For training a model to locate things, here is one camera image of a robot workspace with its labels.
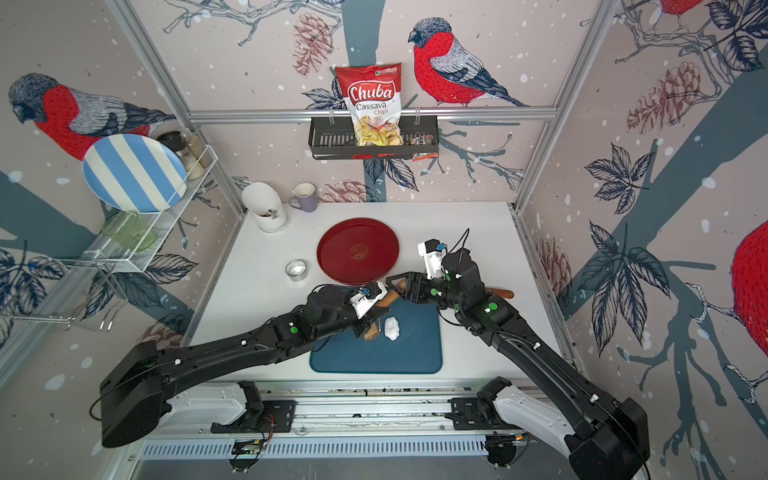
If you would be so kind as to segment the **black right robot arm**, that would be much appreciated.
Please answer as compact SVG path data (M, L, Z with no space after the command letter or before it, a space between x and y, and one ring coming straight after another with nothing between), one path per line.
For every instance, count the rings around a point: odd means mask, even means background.
M404 300L450 309L456 322L512 361L548 398L531 399L509 381L493 394L500 419L557 450L580 479L650 476L648 416L618 401L547 345L519 311L486 287L467 249L425 257L425 272L387 278Z

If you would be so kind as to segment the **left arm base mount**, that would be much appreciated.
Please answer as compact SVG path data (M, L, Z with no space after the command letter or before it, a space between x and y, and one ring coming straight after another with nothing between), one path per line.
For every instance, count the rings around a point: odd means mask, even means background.
M213 434L269 434L291 431L297 401L264 401L254 382L240 381L238 386L245 394L244 412L227 424L213 422L210 428Z

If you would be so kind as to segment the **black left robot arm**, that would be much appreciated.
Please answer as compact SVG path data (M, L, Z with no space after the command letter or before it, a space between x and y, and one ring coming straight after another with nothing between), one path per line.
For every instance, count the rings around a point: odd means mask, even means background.
M151 433L172 411L169 400L199 384L243 369L277 364L351 329L356 336L388 309L382 282L356 289L324 284L306 302L253 330L187 347L138 343L100 384L101 445L117 448Z

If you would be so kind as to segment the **wooden rolling pin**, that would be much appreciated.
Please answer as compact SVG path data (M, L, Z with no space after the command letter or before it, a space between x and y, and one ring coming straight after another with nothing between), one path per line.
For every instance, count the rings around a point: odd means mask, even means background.
M362 333L362 338L365 341L373 341L379 335L384 333L384 323L390 312L390 307L399 298L400 294L396 289L389 290L387 294L366 313L363 318L365 329Z

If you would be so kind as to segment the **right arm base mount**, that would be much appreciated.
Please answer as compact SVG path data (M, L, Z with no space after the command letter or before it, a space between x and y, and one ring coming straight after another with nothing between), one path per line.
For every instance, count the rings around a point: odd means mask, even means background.
M511 385L511 381L496 377L486 383L475 397L453 398L450 400L451 410L445 418L451 420L453 428L458 431L518 429L517 425L504 422L494 406L498 394Z

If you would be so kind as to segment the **white dough piece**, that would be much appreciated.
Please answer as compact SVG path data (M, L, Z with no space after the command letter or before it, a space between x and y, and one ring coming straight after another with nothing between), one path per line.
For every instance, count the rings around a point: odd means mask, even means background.
M384 321L384 335L390 341L396 341L399 338L400 326L395 317L389 317Z

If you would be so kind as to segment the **teal plastic tray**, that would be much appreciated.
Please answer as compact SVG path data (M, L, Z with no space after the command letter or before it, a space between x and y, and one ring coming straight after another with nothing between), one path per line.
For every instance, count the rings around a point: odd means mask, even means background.
M333 374L433 374L442 368L441 321L435 305L398 299L384 318L397 321L396 339L379 334L366 341L351 331L338 333L311 353L312 370Z

